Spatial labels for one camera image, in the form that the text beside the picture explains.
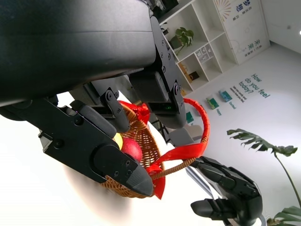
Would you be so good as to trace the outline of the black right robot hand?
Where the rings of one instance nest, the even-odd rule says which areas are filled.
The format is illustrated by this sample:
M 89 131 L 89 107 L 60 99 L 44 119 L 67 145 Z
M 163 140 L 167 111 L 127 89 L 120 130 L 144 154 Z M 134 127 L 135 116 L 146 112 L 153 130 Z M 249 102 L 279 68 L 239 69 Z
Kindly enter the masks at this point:
M 230 226 L 233 220 L 239 226 L 253 226 L 262 216 L 263 203 L 257 184 L 242 172 L 208 158 L 197 158 L 186 171 L 197 183 L 202 175 L 216 189 L 221 198 L 193 202 L 193 212 L 204 218 L 222 221 Z

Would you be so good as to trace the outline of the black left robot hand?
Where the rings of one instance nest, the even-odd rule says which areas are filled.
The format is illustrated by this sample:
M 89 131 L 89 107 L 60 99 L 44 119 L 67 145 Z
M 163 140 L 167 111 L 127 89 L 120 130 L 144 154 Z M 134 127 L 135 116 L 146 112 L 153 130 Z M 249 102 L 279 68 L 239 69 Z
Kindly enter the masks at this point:
M 159 119 L 184 126 L 178 69 L 146 1 L 1 1 L 1 115 L 37 127 L 45 154 L 90 179 L 159 194 L 165 184 L 119 150 L 116 129 L 94 107 L 57 105 L 57 94 L 121 75 Z

